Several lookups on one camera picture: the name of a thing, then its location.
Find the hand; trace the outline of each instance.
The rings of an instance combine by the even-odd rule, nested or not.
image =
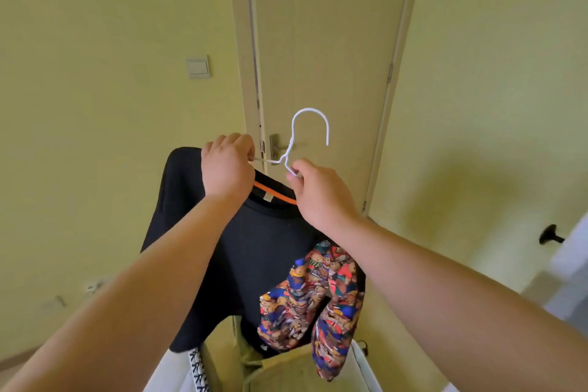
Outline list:
[[[361,219],[349,188],[334,169],[315,166],[305,158],[295,161],[292,168],[302,175],[286,175],[298,209],[316,229],[331,236],[338,228]]]
[[[250,135],[221,135],[202,148],[202,181],[207,197],[223,198],[240,207],[254,186],[255,156]]]

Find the white wire hanger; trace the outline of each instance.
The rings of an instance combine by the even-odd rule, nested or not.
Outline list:
[[[306,108],[300,109],[292,117],[292,136],[290,137],[290,143],[288,144],[288,148],[286,149],[286,153],[283,154],[279,160],[264,160],[263,158],[255,158],[255,159],[259,160],[259,161],[267,161],[268,163],[275,163],[275,164],[281,164],[283,161],[284,166],[286,166],[286,169],[288,169],[288,171],[290,171],[290,173],[292,175],[296,176],[296,173],[288,165],[288,157],[290,155],[290,151],[292,150],[292,146],[294,146],[294,123],[296,122],[296,117],[303,112],[314,112],[314,113],[318,113],[320,116],[323,117],[323,119],[325,120],[325,123],[327,125],[327,145],[329,145],[329,120],[327,120],[326,115],[316,108],[306,107]]]

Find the forearm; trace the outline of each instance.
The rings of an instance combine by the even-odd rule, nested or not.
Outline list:
[[[238,205],[205,197],[53,335],[8,390],[142,390]]]
[[[368,221],[329,233],[462,391],[588,390],[588,342],[474,270]]]

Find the person's left hand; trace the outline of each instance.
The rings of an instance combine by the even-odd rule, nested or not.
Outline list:
[[[206,196],[243,204],[254,185],[255,169],[249,164],[255,156],[250,135],[233,133],[219,136],[202,148],[202,181]]]

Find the yellow wall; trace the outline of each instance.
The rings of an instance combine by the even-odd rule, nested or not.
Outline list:
[[[565,236],[588,209],[586,1],[416,0],[375,221],[525,287],[557,247],[539,245],[543,227]],[[370,307],[385,390],[439,390],[389,309]]]
[[[0,359],[137,256],[169,151],[243,129],[231,0],[0,0]]]

